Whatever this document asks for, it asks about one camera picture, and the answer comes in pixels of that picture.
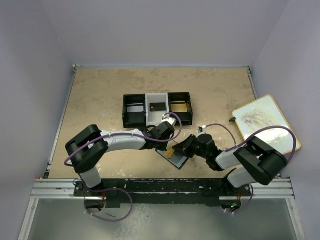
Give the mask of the gold VIP card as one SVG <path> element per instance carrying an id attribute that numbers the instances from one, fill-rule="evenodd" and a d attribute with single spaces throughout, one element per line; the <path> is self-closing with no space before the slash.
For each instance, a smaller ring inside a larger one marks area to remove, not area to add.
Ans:
<path id="1" fill-rule="evenodd" d="M 175 153 L 175 150 L 172 149 L 171 151 L 169 151 L 169 152 L 167 153 L 166 156 L 170 159 L 170 158 L 173 156 L 174 153 Z"/>

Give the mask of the black leather card holder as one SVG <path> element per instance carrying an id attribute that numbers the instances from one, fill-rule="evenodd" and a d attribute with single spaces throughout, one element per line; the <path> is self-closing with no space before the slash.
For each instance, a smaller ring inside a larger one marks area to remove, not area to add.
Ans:
<path id="1" fill-rule="evenodd" d="M 169 151 L 162 151 L 159 149 L 155 150 L 156 153 L 158 153 L 161 157 L 163 157 L 165 160 L 167 160 L 169 163 L 171 163 L 174 167 L 176 167 L 177 169 L 180 170 L 185 165 L 185 163 L 188 161 L 189 158 L 179 152 L 176 152 L 176 151 L 174 152 L 174 154 L 171 158 L 168 158 L 167 154 Z"/>

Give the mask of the black and white organizer tray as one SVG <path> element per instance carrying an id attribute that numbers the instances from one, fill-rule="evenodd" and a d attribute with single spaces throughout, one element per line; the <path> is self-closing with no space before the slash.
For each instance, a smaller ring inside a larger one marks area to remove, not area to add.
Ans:
<path id="1" fill-rule="evenodd" d="M 183 126 L 193 124 L 189 92 L 128 94 L 123 96 L 122 122 L 125 129 L 157 126 L 166 113 L 175 113 Z"/>

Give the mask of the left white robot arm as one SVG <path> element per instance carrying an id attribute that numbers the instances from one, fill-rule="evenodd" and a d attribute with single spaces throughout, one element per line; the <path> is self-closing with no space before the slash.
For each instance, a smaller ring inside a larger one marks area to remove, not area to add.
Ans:
<path id="1" fill-rule="evenodd" d="M 120 150 L 165 151 L 175 133 L 175 120 L 166 118 L 152 129 L 136 128 L 131 131 L 102 131 L 96 124 L 89 125 L 65 145 L 71 166 L 89 189 L 97 190 L 102 179 L 96 168 L 104 154 Z"/>

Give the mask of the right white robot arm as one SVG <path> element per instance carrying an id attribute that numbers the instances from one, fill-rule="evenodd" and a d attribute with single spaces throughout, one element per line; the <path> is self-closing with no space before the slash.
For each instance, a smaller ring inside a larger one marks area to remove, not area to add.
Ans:
<path id="1" fill-rule="evenodd" d="M 172 148 L 175 153 L 187 158 L 198 156 L 205 159 L 214 171 L 241 166 L 223 178 L 228 182 L 226 186 L 234 189 L 252 183 L 267 186 L 288 165 L 284 155 L 256 136 L 245 146 L 230 151 L 218 149 L 212 136 L 207 133 L 190 135 Z"/>

